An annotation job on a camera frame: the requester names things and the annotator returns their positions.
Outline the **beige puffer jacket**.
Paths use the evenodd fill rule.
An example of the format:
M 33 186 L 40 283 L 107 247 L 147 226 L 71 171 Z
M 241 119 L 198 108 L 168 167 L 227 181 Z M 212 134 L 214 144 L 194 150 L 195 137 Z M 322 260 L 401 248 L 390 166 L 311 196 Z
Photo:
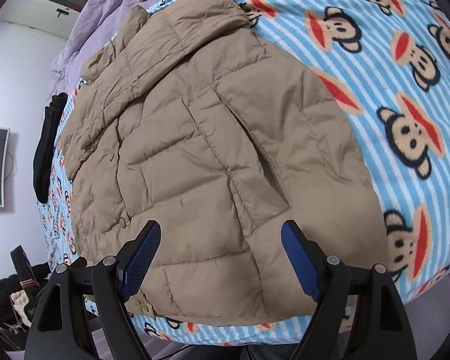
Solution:
M 382 210 L 342 80 L 255 34 L 233 0 L 136 7 L 83 67 L 59 145 L 90 263 L 154 220 L 133 314 L 215 326 L 310 314 L 280 240 L 293 219 L 327 254 L 386 263 Z

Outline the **black clothes pile on floor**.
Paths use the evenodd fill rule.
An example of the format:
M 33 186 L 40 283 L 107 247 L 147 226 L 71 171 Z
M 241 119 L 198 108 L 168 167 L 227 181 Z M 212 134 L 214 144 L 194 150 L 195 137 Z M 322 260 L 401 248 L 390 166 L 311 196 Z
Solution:
M 25 349 L 51 271 L 47 263 L 32 266 L 20 245 L 10 252 L 10 257 L 16 272 L 0 280 L 0 348 L 17 352 Z

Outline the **black folded garment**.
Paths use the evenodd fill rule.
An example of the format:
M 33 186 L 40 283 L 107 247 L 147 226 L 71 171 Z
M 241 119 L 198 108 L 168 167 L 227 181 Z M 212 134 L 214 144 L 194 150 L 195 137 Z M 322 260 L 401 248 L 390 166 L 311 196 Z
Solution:
M 43 204 L 48 201 L 54 142 L 67 99 L 66 93 L 53 95 L 44 108 L 43 126 L 33 159 L 33 188 L 38 202 Z

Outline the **purple bed cover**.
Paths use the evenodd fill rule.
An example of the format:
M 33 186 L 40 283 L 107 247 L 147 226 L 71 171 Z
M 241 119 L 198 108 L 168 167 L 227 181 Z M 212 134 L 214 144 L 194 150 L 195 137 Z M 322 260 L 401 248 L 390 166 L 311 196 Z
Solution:
M 103 47 L 138 5 L 148 10 L 160 0 L 88 0 L 77 18 L 64 49 L 51 61 L 49 94 L 71 94 L 80 80 L 84 62 Z

